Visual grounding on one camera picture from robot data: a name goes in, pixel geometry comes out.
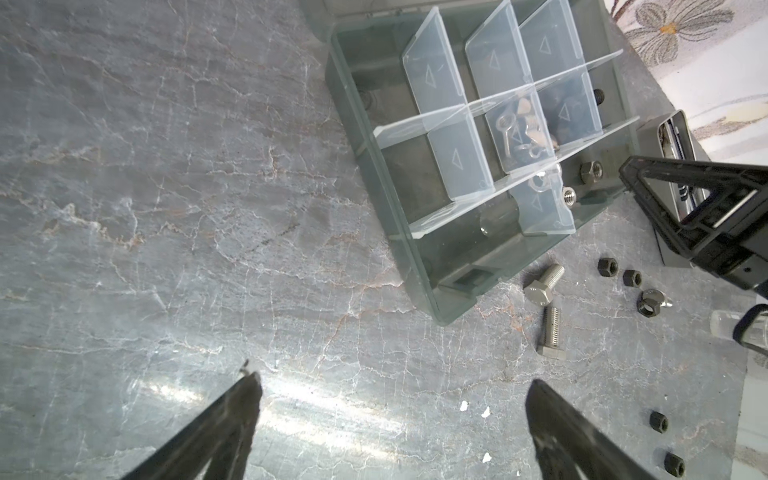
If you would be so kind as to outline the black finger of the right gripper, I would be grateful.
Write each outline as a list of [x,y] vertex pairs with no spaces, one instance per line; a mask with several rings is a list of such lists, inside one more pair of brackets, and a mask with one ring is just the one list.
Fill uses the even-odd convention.
[[620,167],[668,247],[695,258],[722,233],[738,234],[767,201],[765,166],[631,156]]

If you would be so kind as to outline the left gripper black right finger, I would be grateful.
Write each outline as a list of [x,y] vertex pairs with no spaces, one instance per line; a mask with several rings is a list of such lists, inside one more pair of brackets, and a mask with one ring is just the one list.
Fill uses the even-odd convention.
[[525,411],[544,479],[652,477],[545,381],[532,381]]

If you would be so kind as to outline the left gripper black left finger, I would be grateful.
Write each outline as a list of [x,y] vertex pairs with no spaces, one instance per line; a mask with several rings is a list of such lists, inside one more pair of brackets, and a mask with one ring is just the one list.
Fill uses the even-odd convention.
[[262,396],[259,374],[245,374],[124,477],[243,479],[260,416]]

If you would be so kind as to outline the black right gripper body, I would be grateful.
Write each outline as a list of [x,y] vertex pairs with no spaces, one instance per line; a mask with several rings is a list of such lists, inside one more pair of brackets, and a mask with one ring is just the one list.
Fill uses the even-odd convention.
[[742,289],[767,293],[767,201],[738,233],[722,233],[696,257],[700,269]]

